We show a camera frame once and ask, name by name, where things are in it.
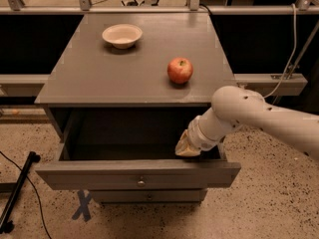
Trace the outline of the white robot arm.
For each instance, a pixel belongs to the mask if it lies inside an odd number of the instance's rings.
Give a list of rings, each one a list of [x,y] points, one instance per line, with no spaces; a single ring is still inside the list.
[[[222,87],[213,94],[211,107],[182,133],[175,154],[199,156],[242,125],[260,128],[319,160],[318,116],[270,105],[260,93],[234,86]]]

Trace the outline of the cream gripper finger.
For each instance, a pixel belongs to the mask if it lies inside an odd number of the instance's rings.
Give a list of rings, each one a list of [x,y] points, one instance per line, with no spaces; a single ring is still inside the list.
[[[200,149],[194,147],[189,141],[187,130],[182,133],[174,151],[177,156],[182,157],[193,157],[200,155]]]

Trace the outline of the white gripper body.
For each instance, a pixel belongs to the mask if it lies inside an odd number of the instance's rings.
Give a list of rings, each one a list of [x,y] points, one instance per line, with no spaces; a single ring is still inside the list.
[[[187,128],[187,143],[191,151],[209,151],[229,133],[240,128],[234,121],[220,119],[213,109],[195,117]]]

